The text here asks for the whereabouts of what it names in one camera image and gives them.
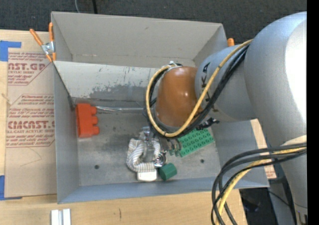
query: white fabric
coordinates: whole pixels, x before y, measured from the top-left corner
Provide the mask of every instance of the white fabric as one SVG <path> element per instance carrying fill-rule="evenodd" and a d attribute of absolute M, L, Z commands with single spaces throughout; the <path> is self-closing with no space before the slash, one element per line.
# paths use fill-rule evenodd
<path fill-rule="evenodd" d="M 152 144 L 155 149 L 154 159 L 156 159 L 160 153 L 160 143 L 158 141 L 152 140 Z M 126 164 L 134 172 L 143 173 L 155 171 L 153 162 L 143 161 L 145 145 L 146 143 L 143 140 L 136 140 L 134 138 L 130 140 Z"/>

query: cardboard sheet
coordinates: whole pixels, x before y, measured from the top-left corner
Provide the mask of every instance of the cardboard sheet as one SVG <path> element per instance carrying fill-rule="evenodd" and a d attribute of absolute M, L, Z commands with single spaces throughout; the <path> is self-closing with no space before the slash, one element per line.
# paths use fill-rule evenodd
<path fill-rule="evenodd" d="M 48 42 L 48 33 L 38 34 Z M 7 92 L 1 93 L 6 104 L 4 196 L 56 193 L 52 65 L 28 31 L 1 30 L 0 40 L 21 42 L 21 48 L 8 49 L 7 63 L 3 62 L 7 66 L 2 76 Z"/>

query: green block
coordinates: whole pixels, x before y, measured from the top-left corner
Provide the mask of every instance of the green block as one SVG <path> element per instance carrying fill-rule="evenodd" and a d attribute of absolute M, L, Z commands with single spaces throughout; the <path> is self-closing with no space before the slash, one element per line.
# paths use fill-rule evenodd
<path fill-rule="evenodd" d="M 181 157 L 184 157 L 212 143 L 214 138 L 207 129 L 194 129 L 187 135 L 180 137 L 178 140 L 182 143 L 182 149 L 179 151 L 179 154 Z"/>
<path fill-rule="evenodd" d="M 159 169 L 159 176 L 164 181 L 168 180 L 169 178 L 173 177 L 176 174 L 177 174 L 177 170 L 173 163 L 166 164 Z"/>

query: white tag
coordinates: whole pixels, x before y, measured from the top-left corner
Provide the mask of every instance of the white tag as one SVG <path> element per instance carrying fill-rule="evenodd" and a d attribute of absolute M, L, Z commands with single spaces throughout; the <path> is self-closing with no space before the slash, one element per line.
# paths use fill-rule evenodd
<path fill-rule="evenodd" d="M 138 181 L 152 182 L 152 181 L 155 181 L 156 178 L 157 178 L 157 170 L 152 172 L 137 173 Z"/>

